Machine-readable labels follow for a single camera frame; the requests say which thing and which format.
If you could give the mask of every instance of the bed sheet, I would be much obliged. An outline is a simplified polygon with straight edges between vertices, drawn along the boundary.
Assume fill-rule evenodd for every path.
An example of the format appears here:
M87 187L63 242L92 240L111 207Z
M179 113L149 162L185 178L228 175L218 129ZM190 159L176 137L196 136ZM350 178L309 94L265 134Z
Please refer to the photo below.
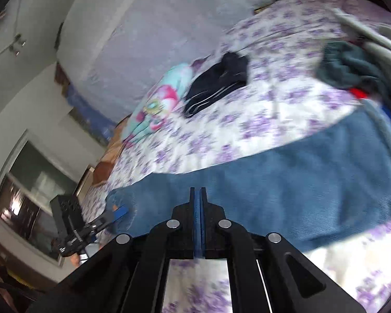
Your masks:
M123 151L108 183L87 195L84 218L101 214L110 190L149 173L187 173L253 155L309 136L350 114L357 101L314 78L324 43L347 39L328 11L344 3L280 0L230 29L200 73L226 51L239 51L250 57L248 85L190 119L181 115L179 104L161 130ZM307 256L367 312L378 311L391 293L391 223ZM210 262L172 261L163 312L231 311L226 265Z

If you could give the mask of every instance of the gray-green cloth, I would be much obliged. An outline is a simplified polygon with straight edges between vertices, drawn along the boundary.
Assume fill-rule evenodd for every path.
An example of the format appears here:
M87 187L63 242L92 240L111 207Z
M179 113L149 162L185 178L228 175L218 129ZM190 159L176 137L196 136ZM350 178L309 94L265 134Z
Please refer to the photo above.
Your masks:
M391 111L391 83L361 47L346 41L329 41L316 76L338 89L357 87L369 94L378 93Z

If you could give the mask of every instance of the window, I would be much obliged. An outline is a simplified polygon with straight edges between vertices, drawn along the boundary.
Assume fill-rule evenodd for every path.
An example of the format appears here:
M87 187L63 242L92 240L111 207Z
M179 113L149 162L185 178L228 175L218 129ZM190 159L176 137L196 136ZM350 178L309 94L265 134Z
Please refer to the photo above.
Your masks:
M50 201L56 195L74 193L76 187L25 133L0 173L0 218L31 246L60 261L52 248L57 228Z

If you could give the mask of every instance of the window pane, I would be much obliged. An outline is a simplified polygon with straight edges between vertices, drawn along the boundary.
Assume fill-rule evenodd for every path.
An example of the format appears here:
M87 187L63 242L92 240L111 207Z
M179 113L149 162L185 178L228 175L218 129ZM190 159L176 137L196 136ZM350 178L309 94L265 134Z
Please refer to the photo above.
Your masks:
M57 237L54 219L40 210L6 176L0 187L0 217L31 245L58 260L58 253L52 252L52 244Z
M46 205L56 195L72 194L77 186L30 142L27 142L20 151L10 173L38 199L46 198Z

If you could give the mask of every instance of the ceiling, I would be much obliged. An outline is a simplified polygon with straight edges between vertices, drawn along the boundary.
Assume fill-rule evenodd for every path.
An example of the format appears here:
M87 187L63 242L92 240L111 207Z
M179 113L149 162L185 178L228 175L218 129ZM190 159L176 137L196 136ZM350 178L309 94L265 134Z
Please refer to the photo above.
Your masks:
M0 112L44 68L56 61L54 42L59 25L74 0L10 0L0 20L0 51L21 33L26 45L16 57L0 55Z

